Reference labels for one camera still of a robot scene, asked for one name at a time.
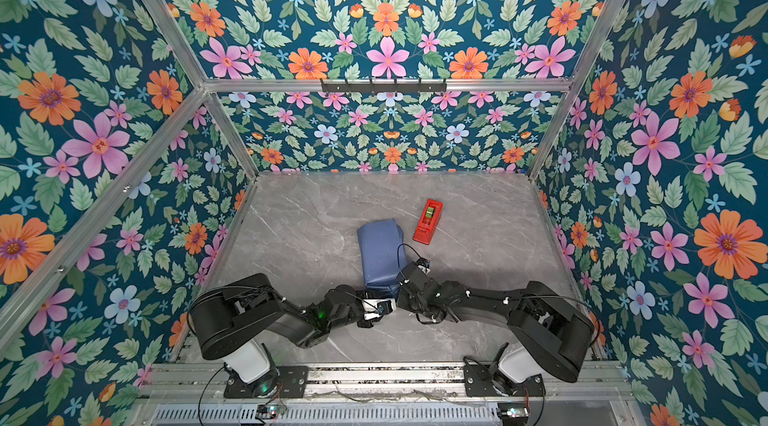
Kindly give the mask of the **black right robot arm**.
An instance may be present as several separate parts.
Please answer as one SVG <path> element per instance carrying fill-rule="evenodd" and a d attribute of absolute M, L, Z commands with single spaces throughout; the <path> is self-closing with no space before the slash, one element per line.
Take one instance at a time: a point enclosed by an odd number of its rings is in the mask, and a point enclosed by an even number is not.
<path fill-rule="evenodd" d="M 512 386 L 544 373 L 575 383 L 593 344 L 591 320 L 544 283 L 510 291 L 439 283 L 415 262 L 398 273 L 398 306 L 429 324 L 479 322 L 506 328 L 516 338 L 487 367 L 498 385 Z"/>

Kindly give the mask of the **light blue wrapping paper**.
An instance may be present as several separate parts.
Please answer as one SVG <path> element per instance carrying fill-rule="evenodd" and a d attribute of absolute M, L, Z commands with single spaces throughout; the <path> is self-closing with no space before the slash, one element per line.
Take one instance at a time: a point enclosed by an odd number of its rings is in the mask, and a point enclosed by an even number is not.
<path fill-rule="evenodd" d="M 364 285 L 368 290 L 397 296 L 405 265 L 402 229 L 394 219 L 369 222 L 357 230 Z"/>

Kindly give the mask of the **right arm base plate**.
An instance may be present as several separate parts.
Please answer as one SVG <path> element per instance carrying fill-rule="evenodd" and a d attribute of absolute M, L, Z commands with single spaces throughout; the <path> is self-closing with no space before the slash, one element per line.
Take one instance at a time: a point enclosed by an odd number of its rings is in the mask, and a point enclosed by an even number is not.
<path fill-rule="evenodd" d="M 533 376 L 522 383 L 500 372 L 492 372 L 482 363 L 463 365 L 465 395 L 468 397 L 538 398 L 546 395 L 543 378 Z"/>

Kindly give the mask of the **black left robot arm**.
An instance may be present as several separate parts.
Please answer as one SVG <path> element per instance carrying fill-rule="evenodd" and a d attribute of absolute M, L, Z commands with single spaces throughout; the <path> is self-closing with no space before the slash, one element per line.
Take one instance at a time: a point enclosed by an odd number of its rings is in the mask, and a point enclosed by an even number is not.
<path fill-rule="evenodd" d="M 271 332 L 306 349 L 339 328 L 371 328 L 395 310 L 395 298 L 349 285 L 327 291 L 318 303 L 298 306 L 258 273 L 203 293 L 190 306 L 188 324 L 203 358 L 222 361 L 232 379 L 251 387 L 277 375 L 259 334 Z"/>

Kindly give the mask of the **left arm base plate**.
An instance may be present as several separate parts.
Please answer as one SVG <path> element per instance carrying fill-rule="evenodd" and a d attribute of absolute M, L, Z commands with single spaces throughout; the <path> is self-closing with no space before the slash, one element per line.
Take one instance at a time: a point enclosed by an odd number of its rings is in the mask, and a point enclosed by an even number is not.
<path fill-rule="evenodd" d="M 223 393 L 227 399 L 296 399 L 304 397 L 309 368 L 276 366 L 251 382 L 244 381 L 234 370 L 228 374 Z"/>

